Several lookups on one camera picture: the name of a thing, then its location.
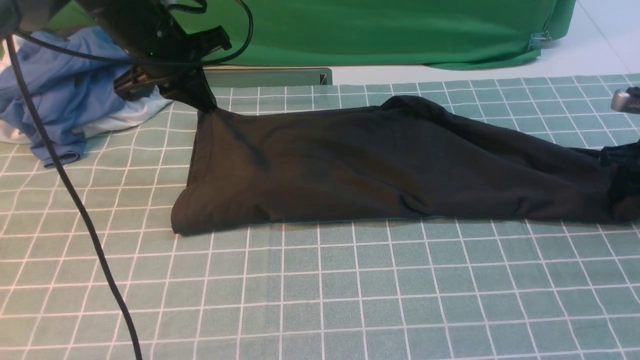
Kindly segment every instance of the green backdrop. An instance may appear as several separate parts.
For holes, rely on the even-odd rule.
[[[205,15],[176,12],[175,16],[188,32],[224,26],[237,49],[247,29],[242,8],[233,0],[208,2]],[[255,17],[255,34],[234,65],[426,64],[481,69],[535,59],[541,51],[530,48],[532,34],[565,36],[575,0],[246,0],[246,4]],[[92,23],[71,3],[50,28]]]

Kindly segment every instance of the white floor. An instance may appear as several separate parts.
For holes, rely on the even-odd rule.
[[[508,69],[334,67],[335,85],[640,73],[640,0],[578,0],[566,37],[535,62]]]

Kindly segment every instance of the blue shirt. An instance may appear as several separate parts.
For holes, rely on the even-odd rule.
[[[68,50],[106,58],[128,55],[98,27],[78,31],[67,40],[36,32],[33,36]],[[130,66],[76,58],[24,42],[18,59],[33,102],[63,163],[78,160],[86,147],[84,134],[72,130],[108,116],[125,105],[113,91],[113,81]],[[20,89],[8,67],[0,73],[0,118],[31,140],[31,152],[52,167],[51,157],[33,124]]]

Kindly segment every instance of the black cable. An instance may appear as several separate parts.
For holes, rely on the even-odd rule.
[[[178,11],[183,13],[194,13],[194,14],[203,14],[207,12],[207,0],[193,0],[200,6],[189,6],[189,5],[181,5],[181,4],[170,4],[166,7],[167,10]]]
[[[122,295],[118,291],[118,286],[116,285],[115,280],[113,279],[113,275],[111,274],[111,270],[109,269],[109,264],[107,263],[107,259],[104,256],[104,251],[102,249],[102,245],[100,245],[100,239],[98,238],[98,234],[95,231],[95,227],[93,226],[93,222],[89,217],[86,209],[84,208],[84,204],[82,200],[78,196],[76,189],[74,188],[65,168],[62,166],[60,159],[56,153],[56,150],[53,147],[53,143],[47,134],[47,130],[44,128],[42,124],[42,119],[38,114],[38,110],[36,106],[33,104],[33,99],[31,98],[31,94],[29,94],[29,88],[24,80],[24,76],[22,75],[22,69],[20,68],[20,63],[18,62],[18,56],[15,51],[15,43],[13,42],[13,38],[9,36],[6,39],[7,50],[9,53],[9,58],[11,59],[11,64],[13,67],[13,73],[15,74],[15,79],[18,82],[18,87],[20,88],[20,92],[22,97],[24,98],[24,102],[27,105],[27,109],[29,113],[33,117],[33,123],[38,129],[38,133],[40,137],[42,137],[42,142],[44,143],[49,155],[51,156],[51,160],[53,161],[56,170],[58,171],[58,175],[62,180],[62,183],[67,188],[69,195],[71,195],[71,199],[73,199],[76,207],[78,208],[78,212],[82,216],[84,220],[84,224],[86,225],[87,230],[89,231],[89,235],[93,242],[93,247],[95,248],[95,253],[98,256],[98,260],[100,262],[100,266],[102,267],[102,271],[104,272],[104,277],[107,279],[107,284],[109,285],[109,289],[113,294],[113,297],[116,299],[118,306],[120,307],[120,311],[122,312],[122,316],[124,317],[124,321],[127,324],[127,328],[129,330],[129,335],[131,335],[131,342],[133,344],[133,351],[136,355],[136,360],[142,360],[142,351],[140,349],[140,341],[138,340],[138,334],[136,333],[136,328],[133,324],[133,319],[131,318],[131,314],[127,309],[127,304],[125,304]]]
[[[63,47],[60,46],[56,46],[56,45],[52,45],[46,41],[42,41],[40,39],[37,39],[35,37],[32,37],[31,35],[29,35],[28,33],[22,31],[22,30],[17,30],[15,33],[16,35],[18,35],[19,37],[23,38],[24,40],[27,40],[29,42],[32,42],[36,45],[42,46],[45,49],[48,50],[52,50],[52,51],[56,51],[58,53],[62,53],[62,54],[66,54],[66,55],[71,55],[71,56],[75,56],[77,58],[83,58],[83,59],[87,59],[87,60],[95,60],[95,61],[104,61],[104,62],[108,62],[108,63],[113,63],[113,64],[118,64],[118,65],[171,65],[171,66],[185,66],[185,67],[204,67],[204,66],[212,66],[212,65],[220,65],[223,63],[226,63],[227,61],[233,60],[235,58],[237,58],[238,56],[240,56],[245,50],[246,48],[249,46],[249,43],[251,42],[251,39],[253,38],[253,14],[251,13],[251,10],[249,9],[249,7],[244,3],[243,0],[236,0],[236,2],[238,4],[240,4],[243,9],[244,12],[246,12],[246,16],[249,19],[249,30],[247,32],[247,36],[246,36],[246,40],[244,41],[242,47],[240,47],[240,49],[238,49],[236,52],[234,52],[233,54],[224,56],[222,58],[218,58],[215,60],[207,60],[207,61],[183,61],[183,62],[176,62],[176,61],[148,61],[148,60],[134,60],[134,59],[111,59],[111,58],[105,58],[102,56],[96,56],[96,55],[91,55],[91,54],[85,54],[85,53],[79,53],[77,51],[73,51],[73,50],[68,50],[65,49]]]

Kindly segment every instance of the black garment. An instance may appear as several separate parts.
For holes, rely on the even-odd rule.
[[[278,115],[218,109],[199,115],[172,227],[432,215],[629,221],[640,217],[638,149],[561,147],[412,96]]]

